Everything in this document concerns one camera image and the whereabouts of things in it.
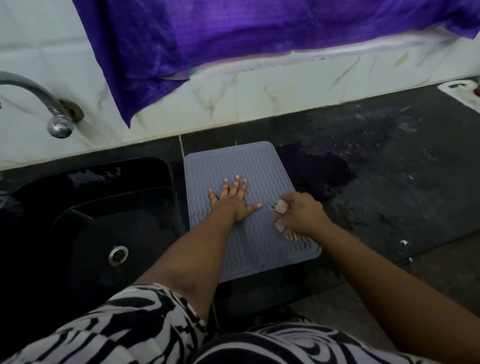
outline chrome faucet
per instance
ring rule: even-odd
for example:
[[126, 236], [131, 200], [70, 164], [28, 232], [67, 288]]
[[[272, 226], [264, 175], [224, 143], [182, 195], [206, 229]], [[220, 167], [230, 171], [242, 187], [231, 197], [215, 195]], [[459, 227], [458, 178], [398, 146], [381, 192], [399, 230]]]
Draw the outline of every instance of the chrome faucet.
[[84, 118], [84, 113], [77, 104], [69, 100], [57, 99], [38, 83], [19, 74], [0, 71], [0, 85], [18, 86], [37, 96], [53, 115], [47, 122], [47, 130], [56, 138], [63, 139], [70, 136], [73, 132], [73, 124]]

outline silicone drying mat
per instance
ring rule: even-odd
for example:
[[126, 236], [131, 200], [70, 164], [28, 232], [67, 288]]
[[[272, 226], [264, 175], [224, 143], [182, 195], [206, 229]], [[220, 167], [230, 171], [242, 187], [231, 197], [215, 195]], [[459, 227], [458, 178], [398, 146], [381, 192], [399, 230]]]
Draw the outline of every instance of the silicone drying mat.
[[263, 204], [231, 230], [220, 282], [313, 259], [322, 252], [309, 238], [292, 242], [275, 227], [268, 207], [295, 189], [269, 142], [192, 153], [185, 157], [184, 166], [191, 228], [212, 209], [208, 189], [219, 196], [225, 178], [230, 186], [237, 174], [241, 181], [246, 178], [246, 203]]

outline drain strainer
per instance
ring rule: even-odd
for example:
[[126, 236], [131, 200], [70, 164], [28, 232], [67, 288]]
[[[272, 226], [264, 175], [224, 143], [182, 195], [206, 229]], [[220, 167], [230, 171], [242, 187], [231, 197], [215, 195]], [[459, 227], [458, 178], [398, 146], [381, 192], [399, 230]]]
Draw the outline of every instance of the drain strainer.
[[128, 257], [128, 248], [126, 246], [116, 246], [108, 255], [108, 264], [112, 267], [118, 267]]

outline backsplash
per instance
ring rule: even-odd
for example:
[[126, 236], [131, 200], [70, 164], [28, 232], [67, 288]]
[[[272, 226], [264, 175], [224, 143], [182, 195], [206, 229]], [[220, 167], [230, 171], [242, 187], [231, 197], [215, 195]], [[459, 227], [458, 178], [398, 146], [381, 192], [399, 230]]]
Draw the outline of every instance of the backsplash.
[[123, 123], [71, 0], [0, 0], [0, 70], [83, 109], [67, 139], [28, 91], [0, 87], [0, 170], [480, 74], [480, 36], [241, 72], [193, 77]]

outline wet countertop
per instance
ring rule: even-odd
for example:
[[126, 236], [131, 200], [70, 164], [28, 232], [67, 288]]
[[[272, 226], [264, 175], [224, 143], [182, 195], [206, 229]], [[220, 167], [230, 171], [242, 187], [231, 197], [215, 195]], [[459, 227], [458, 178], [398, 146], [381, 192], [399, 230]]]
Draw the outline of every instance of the wet countertop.
[[[169, 162], [185, 226], [182, 154], [271, 142], [297, 191], [330, 218], [401, 264], [480, 229], [480, 114], [425, 86], [181, 136], [97, 151], [1, 173], [12, 192], [40, 176], [158, 157]], [[326, 254], [219, 285], [220, 325], [342, 281]]]

